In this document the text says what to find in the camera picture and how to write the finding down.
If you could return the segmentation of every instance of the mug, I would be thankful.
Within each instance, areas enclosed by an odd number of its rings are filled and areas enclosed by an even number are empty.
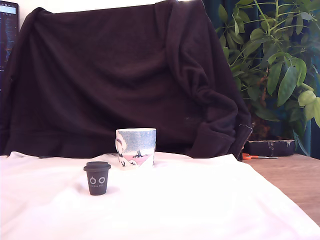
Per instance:
[[[123,167],[152,167],[155,164],[155,128],[126,128],[115,131],[115,147]]]

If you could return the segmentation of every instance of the orange scissors handle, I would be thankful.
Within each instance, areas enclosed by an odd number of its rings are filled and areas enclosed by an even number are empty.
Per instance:
[[[243,160],[258,159],[258,158],[259,158],[259,156],[251,156],[248,153],[242,153]]]

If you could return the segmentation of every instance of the paper cup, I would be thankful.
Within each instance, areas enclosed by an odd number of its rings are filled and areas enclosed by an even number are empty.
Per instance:
[[[156,149],[155,128],[127,128],[115,131],[115,147],[123,167],[153,167]]]
[[[86,171],[91,195],[97,196],[106,193],[110,168],[111,165],[105,161],[91,161],[86,163],[83,170]]]

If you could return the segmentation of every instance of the zipper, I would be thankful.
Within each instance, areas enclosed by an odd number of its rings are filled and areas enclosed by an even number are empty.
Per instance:
[[[245,147],[245,145],[246,145],[246,143],[248,142],[248,140],[249,140],[249,138],[250,138],[250,136],[251,136],[251,134],[253,133],[253,131],[254,131],[254,129],[253,128],[251,128],[250,127],[250,133],[249,133],[249,135],[248,135],[248,137],[245,139],[245,141],[244,141],[244,143],[243,143],[243,145],[242,145],[242,147],[241,147],[241,149],[240,149],[240,152],[238,153],[238,155],[236,156],[236,159],[238,159],[239,158],[239,156],[240,156],[240,154],[241,154],[241,152],[242,152],[242,150],[244,149],[244,147]]]

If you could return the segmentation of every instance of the white wall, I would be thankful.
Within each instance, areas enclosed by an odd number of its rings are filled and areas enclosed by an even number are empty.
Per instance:
[[[127,6],[147,5],[163,0],[8,0],[20,6],[20,26],[26,16],[37,7],[52,13],[77,12]]]

